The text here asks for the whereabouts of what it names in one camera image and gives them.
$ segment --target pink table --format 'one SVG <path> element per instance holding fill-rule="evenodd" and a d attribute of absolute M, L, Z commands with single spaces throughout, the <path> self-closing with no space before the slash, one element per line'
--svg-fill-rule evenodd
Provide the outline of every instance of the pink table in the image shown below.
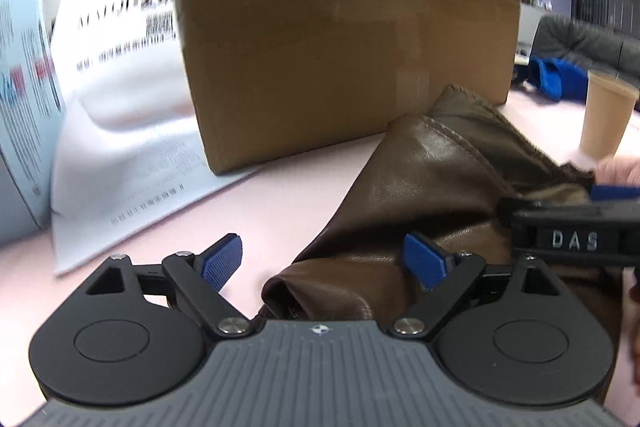
<path fill-rule="evenodd" d="M 502 110 L 556 161 L 575 157 L 579 164 L 590 166 L 588 158 L 577 152 L 583 107 L 548 105 L 524 92 L 512 92 Z M 560 121 L 565 142 L 556 147 Z M 633 126 L 634 122 L 630 138 L 625 136 L 623 141 L 625 151 L 640 145 L 640 139 L 636 140 L 640 124 Z M 264 281 L 287 266 L 322 230 L 380 139 L 369 137 L 274 162 L 114 251 L 129 254 L 134 263 L 152 264 L 174 251 L 200 252 L 225 233 L 236 232 L 244 244 L 244 261 L 223 294 L 242 313 L 252 316 L 261 305 Z M 55 278 L 50 232 L 0 250 L 0 422 L 5 426 L 20 422 L 44 401 L 29 366 L 31 336 L 107 255 Z M 630 330 L 636 313 L 625 303 L 625 331 Z M 638 422 L 640 405 L 634 401 L 628 343 L 623 343 L 619 359 L 609 406 L 623 419 Z"/>

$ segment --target black handheld device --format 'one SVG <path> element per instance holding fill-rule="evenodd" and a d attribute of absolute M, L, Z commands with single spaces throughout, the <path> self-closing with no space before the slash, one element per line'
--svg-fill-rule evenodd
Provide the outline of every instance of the black handheld device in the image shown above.
<path fill-rule="evenodd" d="M 248 320 L 210 277 L 238 242 L 218 267 L 215 245 L 104 261 L 31 341 L 47 402 L 23 426 L 623 425 L 593 399 L 610 339 L 540 259 L 487 266 L 414 236 L 443 277 L 391 324 Z"/>

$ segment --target logo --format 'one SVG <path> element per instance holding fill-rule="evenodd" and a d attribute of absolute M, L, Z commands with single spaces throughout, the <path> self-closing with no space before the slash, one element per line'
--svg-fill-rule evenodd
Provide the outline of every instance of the logo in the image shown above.
<path fill-rule="evenodd" d="M 322 337 L 325 333 L 331 331 L 331 328 L 326 324 L 317 324 L 313 328 L 311 328 L 311 331 L 318 335 L 318 337 Z"/>
<path fill-rule="evenodd" d="M 173 2 L 174 0 L 158 0 L 158 4 L 167 4 L 169 2 Z M 155 8 L 156 3 L 154 0 L 120 0 L 120 4 L 117 2 L 111 3 L 111 10 L 109 10 L 109 6 L 107 4 L 104 5 L 104 8 L 98 8 L 95 11 L 95 15 L 93 12 L 88 13 L 86 18 L 80 17 L 78 21 L 78 29 L 84 28 L 89 25 L 89 21 L 92 19 L 101 20 L 104 19 L 107 15 L 120 15 L 122 12 L 128 12 L 129 6 L 137 7 L 140 6 L 140 9 L 144 10 L 146 8 Z"/>
<path fill-rule="evenodd" d="M 584 250 L 584 245 L 586 245 L 588 251 L 596 251 L 598 249 L 598 232 L 582 234 L 578 234 L 577 230 L 574 230 L 571 234 L 566 232 L 566 230 L 564 233 L 562 230 L 554 230 L 551 238 L 551 246 L 554 249 L 562 248 L 563 250 L 582 251 Z M 570 237 L 568 244 L 566 242 L 567 237 Z"/>

